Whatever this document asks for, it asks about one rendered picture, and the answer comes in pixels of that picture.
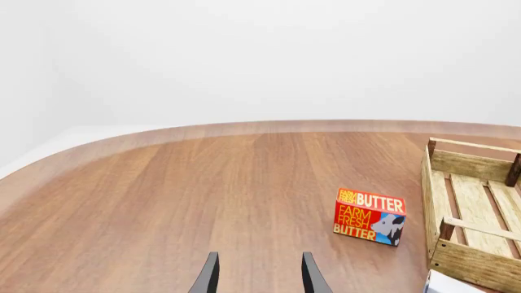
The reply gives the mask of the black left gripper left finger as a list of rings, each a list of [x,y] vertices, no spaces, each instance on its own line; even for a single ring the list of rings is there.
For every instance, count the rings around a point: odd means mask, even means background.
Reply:
[[[212,251],[188,293],[217,293],[219,273],[219,254]]]

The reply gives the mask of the red butter box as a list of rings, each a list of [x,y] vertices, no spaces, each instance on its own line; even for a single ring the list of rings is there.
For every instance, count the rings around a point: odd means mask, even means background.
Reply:
[[[405,200],[340,188],[335,202],[333,232],[398,246],[405,226]]]

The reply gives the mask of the wooden slat tray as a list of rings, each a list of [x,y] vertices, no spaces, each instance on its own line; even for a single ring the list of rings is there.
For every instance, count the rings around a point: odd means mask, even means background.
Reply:
[[[421,176],[429,270],[521,293],[521,150],[430,138]]]

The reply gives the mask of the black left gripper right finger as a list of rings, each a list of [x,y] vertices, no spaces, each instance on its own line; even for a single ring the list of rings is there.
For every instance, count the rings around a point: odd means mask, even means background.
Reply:
[[[301,275],[304,293],[333,293],[311,252],[305,251],[302,254]]]

